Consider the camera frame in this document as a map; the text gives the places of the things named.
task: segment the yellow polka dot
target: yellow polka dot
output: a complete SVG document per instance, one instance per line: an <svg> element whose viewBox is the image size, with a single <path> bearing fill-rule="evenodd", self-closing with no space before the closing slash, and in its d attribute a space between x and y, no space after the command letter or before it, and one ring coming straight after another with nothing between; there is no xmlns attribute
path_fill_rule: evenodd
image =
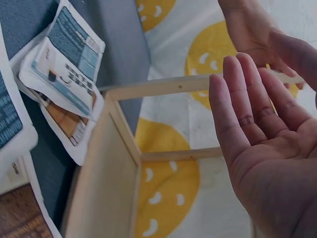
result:
<svg viewBox="0 0 317 238"><path fill-rule="evenodd" d="M143 152L188 150L173 127L139 118L136 140ZM136 238L168 236L186 217L199 189L196 161L144 163Z"/></svg>
<svg viewBox="0 0 317 238"><path fill-rule="evenodd" d="M172 10L176 0L136 0L144 32L159 25Z"/></svg>
<svg viewBox="0 0 317 238"><path fill-rule="evenodd" d="M185 75L222 73L225 56L236 55L225 21L208 26L201 31L189 49ZM193 98L210 110L208 92L193 92Z"/></svg>
<svg viewBox="0 0 317 238"><path fill-rule="evenodd" d="M291 92L291 94L293 95L293 97L296 99L297 98L297 94L299 92L298 87L296 86L296 84L291 84L289 87L289 91Z"/></svg>
<svg viewBox="0 0 317 238"><path fill-rule="evenodd" d="M188 142L173 127L139 118L135 139L142 152L189 150Z"/></svg>
<svg viewBox="0 0 317 238"><path fill-rule="evenodd" d="M196 161L143 164L136 238L164 238L177 228L192 207L199 181Z"/></svg>

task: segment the gray fabric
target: gray fabric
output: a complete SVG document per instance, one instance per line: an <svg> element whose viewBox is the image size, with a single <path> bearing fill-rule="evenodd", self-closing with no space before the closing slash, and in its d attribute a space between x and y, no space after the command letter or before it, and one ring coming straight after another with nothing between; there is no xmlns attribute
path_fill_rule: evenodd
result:
<svg viewBox="0 0 317 238"><path fill-rule="evenodd" d="M150 58L134 0L70 0L96 33L106 51L99 87L146 81ZM0 19L9 58L53 20L55 0L0 0ZM59 228L75 163L46 123L39 106L23 96L39 143L31 151L45 206ZM135 131L141 99L120 102Z"/></svg>
<svg viewBox="0 0 317 238"><path fill-rule="evenodd" d="M80 14L105 41L97 80L99 88L146 81L150 55L134 0L73 1ZM134 133L142 99L120 102Z"/></svg>

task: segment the bedsheet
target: bedsheet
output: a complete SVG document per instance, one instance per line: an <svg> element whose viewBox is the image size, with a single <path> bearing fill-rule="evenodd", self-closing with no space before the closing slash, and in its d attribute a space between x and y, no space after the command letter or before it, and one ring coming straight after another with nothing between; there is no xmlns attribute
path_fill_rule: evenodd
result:
<svg viewBox="0 0 317 238"><path fill-rule="evenodd" d="M236 51L217 0L137 0L151 53L148 80L222 72ZM317 46L317 2L261 0L287 34ZM290 89L315 117L315 93ZM136 131L143 152L219 146L208 92L143 100ZM235 197L223 158L144 164L136 237L248 238L253 225Z"/></svg>

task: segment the open palm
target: open palm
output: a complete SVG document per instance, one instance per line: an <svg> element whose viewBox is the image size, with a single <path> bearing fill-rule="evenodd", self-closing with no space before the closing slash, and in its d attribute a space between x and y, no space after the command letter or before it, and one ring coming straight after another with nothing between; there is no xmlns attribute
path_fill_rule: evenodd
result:
<svg viewBox="0 0 317 238"><path fill-rule="evenodd" d="M228 33L236 50L250 55L257 67L269 64L271 69L294 77L296 72L275 54L268 42L272 29L280 32L278 26L257 1L248 2L240 7L222 6Z"/></svg>
<svg viewBox="0 0 317 238"><path fill-rule="evenodd" d="M305 237L317 206L317 120L249 55L226 57L223 69L211 76L210 104L235 193L269 237Z"/></svg>

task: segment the wooden box frame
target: wooden box frame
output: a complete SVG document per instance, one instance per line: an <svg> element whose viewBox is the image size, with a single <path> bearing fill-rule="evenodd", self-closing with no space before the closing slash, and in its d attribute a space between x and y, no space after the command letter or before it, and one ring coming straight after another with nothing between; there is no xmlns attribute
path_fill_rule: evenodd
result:
<svg viewBox="0 0 317 238"><path fill-rule="evenodd" d="M299 77L290 79L284 74L275 74L283 83L303 81ZM141 153L118 103L119 100L208 88L209 77L197 75L104 89L105 106L92 133L85 164L74 179L70 193L63 224L65 237L133 238L143 162L222 156L220 147Z"/></svg>

